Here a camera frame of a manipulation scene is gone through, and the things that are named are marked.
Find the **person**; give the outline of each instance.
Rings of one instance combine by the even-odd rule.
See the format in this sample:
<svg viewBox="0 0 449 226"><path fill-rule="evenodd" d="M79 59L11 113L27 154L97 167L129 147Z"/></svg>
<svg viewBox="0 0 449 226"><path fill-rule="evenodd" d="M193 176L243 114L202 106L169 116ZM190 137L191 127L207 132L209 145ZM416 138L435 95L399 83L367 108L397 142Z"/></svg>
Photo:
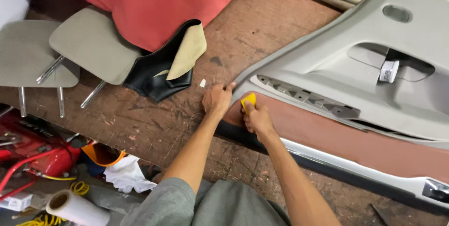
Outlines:
<svg viewBox="0 0 449 226"><path fill-rule="evenodd" d="M268 108L246 102L244 121L249 132L268 151L285 197L288 215L276 203L264 199L240 182L202 181L207 152L219 121L232 97L233 82L217 84L205 92L206 115L181 149L162 181L145 201L129 213L122 225L224 226L295 225L340 226L318 190L286 150L271 121Z"/></svg>

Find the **white cloth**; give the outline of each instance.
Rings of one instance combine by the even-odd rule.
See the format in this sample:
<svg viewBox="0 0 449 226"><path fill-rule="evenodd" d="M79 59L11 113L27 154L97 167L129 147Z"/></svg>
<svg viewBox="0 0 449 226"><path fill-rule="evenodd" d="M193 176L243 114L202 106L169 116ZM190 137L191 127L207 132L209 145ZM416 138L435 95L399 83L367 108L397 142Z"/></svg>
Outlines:
<svg viewBox="0 0 449 226"><path fill-rule="evenodd" d="M104 174L106 181L113 183L119 192L129 194L132 189L137 193L142 193L148 189L153 189L157 186L143 176L143 173L138 165L136 156L128 155L122 158L115 165L106 167Z"/></svg>

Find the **red air compressor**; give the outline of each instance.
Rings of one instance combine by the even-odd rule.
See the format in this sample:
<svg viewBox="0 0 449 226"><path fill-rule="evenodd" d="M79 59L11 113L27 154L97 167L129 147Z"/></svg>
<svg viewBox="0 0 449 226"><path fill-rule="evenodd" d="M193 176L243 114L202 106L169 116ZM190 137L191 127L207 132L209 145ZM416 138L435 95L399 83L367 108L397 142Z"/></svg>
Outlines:
<svg viewBox="0 0 449 226"><path fill-rule="evenodd" d="M37 177L68 180L61 176L80 156L80 149L66 143L42 124L42 120L22 118L11 108L0 113L0 164L11 165L0 182L0 192L16 171L28 172L31 181L0 197L0 201L33 185Z"/></svg>

